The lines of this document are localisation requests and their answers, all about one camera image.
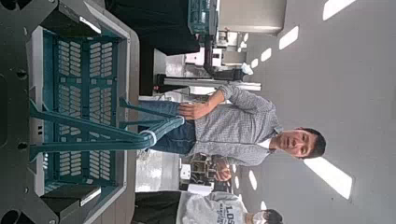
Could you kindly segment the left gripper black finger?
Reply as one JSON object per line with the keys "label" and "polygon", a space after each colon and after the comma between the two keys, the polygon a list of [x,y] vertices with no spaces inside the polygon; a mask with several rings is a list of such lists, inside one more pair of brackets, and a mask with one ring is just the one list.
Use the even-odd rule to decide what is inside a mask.
{"label": "left gripper black finger", "polygon": [[41,26],[66,37],[90,37],[102,33],[98,20],[84,0],[58,0],[57,7],[43,20]]}
{"label": "left gripper black finger", "polygon": [[59,223],[83,223],[102,193],[98,186],[61,186],[41,196]]}

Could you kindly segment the checked shirt man right hand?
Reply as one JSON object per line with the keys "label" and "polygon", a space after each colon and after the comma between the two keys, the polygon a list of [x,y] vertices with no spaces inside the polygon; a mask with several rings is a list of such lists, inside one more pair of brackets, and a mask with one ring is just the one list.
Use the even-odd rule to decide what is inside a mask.
{"label": "checked shirt man right hand", "polygon": [[199,119],[210,111],[207,103],[180,104],[179,114],[185,119]]}

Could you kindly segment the checked shirt man left hand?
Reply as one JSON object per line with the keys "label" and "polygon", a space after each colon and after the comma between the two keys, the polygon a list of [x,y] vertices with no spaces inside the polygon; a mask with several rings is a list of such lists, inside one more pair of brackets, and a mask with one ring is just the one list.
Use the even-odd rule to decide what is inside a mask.
{"label": "checked shirt man left hand", "polygon": [[228,181],[232,177],[230,170],[230,165],[225,160],[220,160],[216,162],[216,176],[218,181]]}

